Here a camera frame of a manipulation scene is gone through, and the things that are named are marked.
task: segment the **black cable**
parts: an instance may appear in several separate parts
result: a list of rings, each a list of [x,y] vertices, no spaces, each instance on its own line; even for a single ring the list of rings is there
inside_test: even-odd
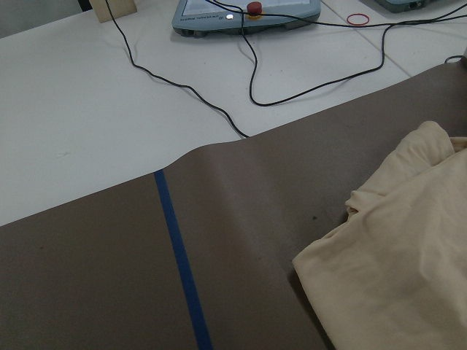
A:
[[[199,100],[201,102],[203,102],[204,104],[206,104],[207,106],[211,107],[212,109],[215,109],[216,111],[219,111],[221,113],[223,113],[229,123],[231,124],[232,128],[240,135],[240,136],[243,136],[245,138],[248,138],[249,136],[246,134],[246,133],[243,133],[240,129],[237,128],[237,126],[235,125],[234,121],[232,120],[231,116],[229,115],[229,113],[227,113],[224,109],[218,107],[218,106],[215,106],[214,104],[211,104],[210,102],[208,102],[206,99],[203,98],[203,96],[201,96],[198,91],[196,91],[193,87],[189,86],[189,85],[185,85],[185,84],[179,84],[177,82],[172,82],[171,80],[167,79],[167,78],[164,78],[164,77],[161,77],[157,74],[154,74],[152,73],[149,69],[143,67],[143,66],[140,66],[138,64],[136,64],[134,62],[134,59],[133,59],[133,53],[131,52],[131,49],[130,49],[130,45],[128,44],[128,40],[126,39],[126,35],[125,33],[123,33],[122,29],[120,28],[120,26],[117,24],[117,21],[115,20],[114,18],[114,15],[112,13],[112,10],[110,9],[110,6],[109,6],[109,2],[108,0],[105,0],[105,3],[107,5],[107,9],[109,10],[109,14],[110,14],[110,17],[112,18],[112,21],[113,23],[115,24],[115,26],[117,27],[118,31],[120,32],[120,34],[122,34],[122,37],[123,37],[123,40],[125,41],[125,45],[126,45],[126,49],[128,50],[128,55],[130,57],[130,62],[131,62],[131,65],[135,68],[138,68],[138,69],[141,69],[142,71],[145,71],[147,74],[149,74],[151,77],[154,77],[156,79],[159,79],[159,80],[162,80],[163,82],[167,82],[168,84],[170,85],[173,85],[173,86],[176,86],[178,88],[182,88],[182,89],[186,89],[186,90],[189,90],[191,91],[192,93],[194,93],[196,95],[196,97],[199,98]]]
[[[224,9],[225,11],[238,13],[238,14],[240,14],[242,16],[242,25],[241,25],[240,34],[242,35],[244,41],[247,43],[248,47],[250,48],[250,50],[251,50],[251,52],[253,54],[253,58],[254,58],[254,68],[253,68],[253,72],[252,72],[252,75],[251,75],[251,78],[250,78],[250,100],[255,105],[262,106],[262,107],[275,106],[277,104],[283,104],[284,102],[287,102],[287,101],[293,100],[295,98],[298,98],[300,96],[306,95],[307,93],[311,93],[312,91],[318,90],[318,89],[323,88],[323,87],[325,87],[327,85],[336,84],[338,82],[343,82],[345,80],[349,80],[349,79],[356,78],[356,77],[359,77],[359,76],[364,75],[364,74],[368,74],[368,73],[380,70],[385,64],[385,57],[386,57],[385,56],[385,39],[386,39],[387,32],[391,28],[394,28],[395,26],[418,26],[418,25],[421,25],[421,24],[444,22],[444,21],[447,21],[447,20],[454,20],[454,19],[458,19],[458,18],[467,17],[467,15],[461,15],[461,16],[447,18],[447,16],[450,16],[453,13],[456,13],[456,12],[460,11],[464,7],[467,7],[467,4],[464,4],[464,5],[456,8],[456,9],[454,9],[453,11],[448,12],[445,15],[441,15],[441,16],[431,18],[431,19],[427,19],[427,20],[404,20],[404,21],[396,22],[396,23],[379,23],[379,24],[370,24],[370,25],[364,25],[364,26],[354,26],[354,25],[347,25],[347,24],[317,22],[315,20],[308,20],[306,18],[300,18],[300,17],[296,17],[296,16],[292,16],[292,15],[261,14],[261,16],[264,16],[264,17],[291,18],[291,19],[294,19],[294,20],[300,20],[301,22],[310,23],[310,24],[317,24],[317,25],[320,25],[320,26],[332,26],[332,27],[354,28],[354,29],[355,28],[375,28],[375,27],[381,27],[381,26],[386,26],[387,27],[383,31],[383,34],[382,34],[382,39],[381,39],[381,62],[380,62],[380,64],[378,66],[376,66],[374,68],[371,68],[371,69],[366,69],[365,71],[360,71],[360,72],[355,73],[355,74],[351,74],[351,75],[349,75],[347,77],[342,77],[340,79],[335,79],[335,80],[332,80],[330,82],[325,82],[323,84],[312,87],[312,88],[310,88],[308,90],[302,91],[301,93],[297,93],[297,94],[295,94],[293,96],[283,98],[283,99],[278,100],[278,101],[268,102],[268,103],[261,103],[261,102],[258,102],[258,101],[255,100],[255,98],[253,97],[253,92],[252,92],[256,71],[258,69],[258,57],[256,55],[255,50],[253,49],[253,46],[250,44],[250,42],[248,41],[247,37],[244,34],[244,16],[245,15],[254,16],[256,14],[250,14],[248,12],[245,12],[241,7],[238,7],[238,6],[235,6],[235,5],[230,5],[230,4],[224,4],[224,3],[222,3],[222,2],[220,2],[218,0],[213,0],[213,1],[205,0],[205,1],[210,3],[210,4],[213,4],[213,5],[217,6],[219,8],[221,8],[221,9]]]
[[[456,58],[461,59],[462,57],[464,57],[464,56],[463,55],[450,56],[450,57],[446,58],[446,60],[444,62],[448,63],[450,60],[454,60]]]

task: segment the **red emergency stop button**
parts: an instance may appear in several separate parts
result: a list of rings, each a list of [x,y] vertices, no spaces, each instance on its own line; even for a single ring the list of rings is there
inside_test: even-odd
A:
[[[252,16],[259,16],[263,12],[263,5],[259,1],[250,2],[247,11]]]

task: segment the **rubber band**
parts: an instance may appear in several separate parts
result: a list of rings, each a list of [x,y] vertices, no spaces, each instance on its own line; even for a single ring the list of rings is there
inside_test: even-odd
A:
[[[363,23],[353,23],[350,18],[354,17],[354,16],[362,16],[366,19],[366,22],[363,22]],[[347,23],[349,23],[350,25],[352,26],[364,26],[365,24],[368,24],[370,22],[370,17],[368,15],[365,15],[364,13],[352,13],[351,15],[349,15],[347,17]]]

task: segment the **electronic device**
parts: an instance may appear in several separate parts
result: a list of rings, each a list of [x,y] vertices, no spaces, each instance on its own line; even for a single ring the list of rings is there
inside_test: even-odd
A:
[[[292,15],[307,20],[316,20],[321,13],[320,0],[263,0],[261,2],[228,0],[226,3],[241,7],[245,12],[257,14],[244,16],[243,28],[246,34],[275,26],[292,29],[307,24],[291,18],[268,17],[261,14]],[[178,34],[183,36],[204,36],[212,32],[240,34],[242,15],[221,9],[205,0],[180,0],[172,26]]]
[[[377,2],[391,12],[403,12],[410,11],[411,9],[420,9],[431,2],[431,0],[377,0]]]

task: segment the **white table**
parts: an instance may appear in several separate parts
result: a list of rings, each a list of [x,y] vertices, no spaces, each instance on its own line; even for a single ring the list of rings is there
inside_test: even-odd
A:
[[[327,0],[320,20],[343,23],[339,2]],[[136,5],[136,14],[117,21],[137,63],[192,85],[250,135],[400,82],[420,71],[408,58],[422,61],[423,70],[466,46],[465,26],[423,29],[433,42],[400,28],[382,70],[260,108],[248,98],[252,62],[241,37],[181,37],[171,29],[176,0]],[[437,38],[451,31],[446,51]],[[372,40],[381,32],[307,26],[251,36],[260,58],[255,96],[275,100],[377,65]],[[0,225],[163,168],[196,147],[237,139],[219,113],[131,67],[113,23],[100,24],[92,12],[0,39]]]

